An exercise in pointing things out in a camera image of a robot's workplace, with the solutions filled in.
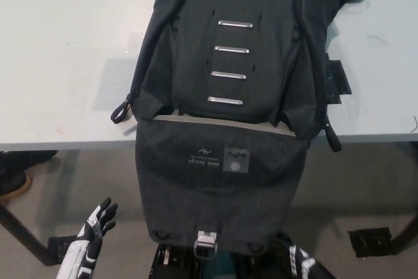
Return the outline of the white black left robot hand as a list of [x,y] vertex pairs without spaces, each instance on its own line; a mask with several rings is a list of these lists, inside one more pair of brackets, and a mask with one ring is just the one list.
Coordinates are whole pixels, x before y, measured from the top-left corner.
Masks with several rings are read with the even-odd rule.
[[114,217],[118,204],[107,197],[85,221],[71,242],[56,279],[90,279],[101,252],[103,237],[116,225]]

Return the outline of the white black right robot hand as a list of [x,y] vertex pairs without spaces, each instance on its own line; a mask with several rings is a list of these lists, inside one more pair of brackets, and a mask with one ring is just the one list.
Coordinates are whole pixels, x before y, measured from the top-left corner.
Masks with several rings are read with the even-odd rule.
[[289,264],[293,278],[335,278],[322,263],[310,256],[301,247],[294,244],[288,236],[283,238],[283,244],[289,256]]

